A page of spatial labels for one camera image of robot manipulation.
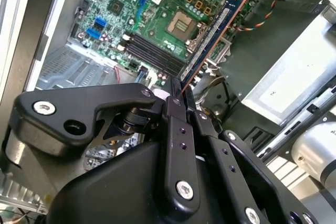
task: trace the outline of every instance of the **gray cylinder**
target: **gray cylinder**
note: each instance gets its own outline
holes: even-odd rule
[[[297,139],[291,154],[300,168],[324,186],[336,185],[336,122],[307,130]]]

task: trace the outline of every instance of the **green circuit board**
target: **green circuit board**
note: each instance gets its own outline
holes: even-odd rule
[[[211,23],[225,0],[146,0],[140,14],[139,0],[85,1],[88,6],[77,15],[72,37],[89,42],[89,47],[94,51],[127,66],[132,56],[118,50],[118,44],[127,31],[140,34],[180,60],[187,61],[191,55],[188,42],[196,38],[201,26]],[[236,33],[235,27],[244,21],[256,1],[248,0],[232,27],[225,33],[225,39],[232,40]],[[96,17],[107,22],[99,38],[87,33]],[[223,46],[219,43],[213,54],[218,53]]]

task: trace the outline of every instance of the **capacitor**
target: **capacitor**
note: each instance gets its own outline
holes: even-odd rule
[[[87,40],[83,40],[81,43],[82,43],[82,45],[83,45],[84,47],[86,47],[86,44],[88,43],[88,41],[87,41]]]

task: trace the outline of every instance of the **chip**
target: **chip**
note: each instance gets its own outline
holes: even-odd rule
[[[191,37],[196,25],[195,20],[179,11],[170,22],[167,31],[175,38],[185,42]]]
[[[111,0],[110,4],[108,6],[108,10],[115,14],[116,16],[119,16],[122,9],[124,7],[124,4],[119,0]]]

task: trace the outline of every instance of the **metal panel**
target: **metal panel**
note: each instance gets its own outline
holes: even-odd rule
[[[8,179],[1,171],[0,203],[11,205],[13,207],[20,207],[40,214],[47,213],[47,209],[38,195]]]
[[[328,33],[331,26],[319,15],[242,103],[279,125],[285,123],[336,72],[336,38]]]

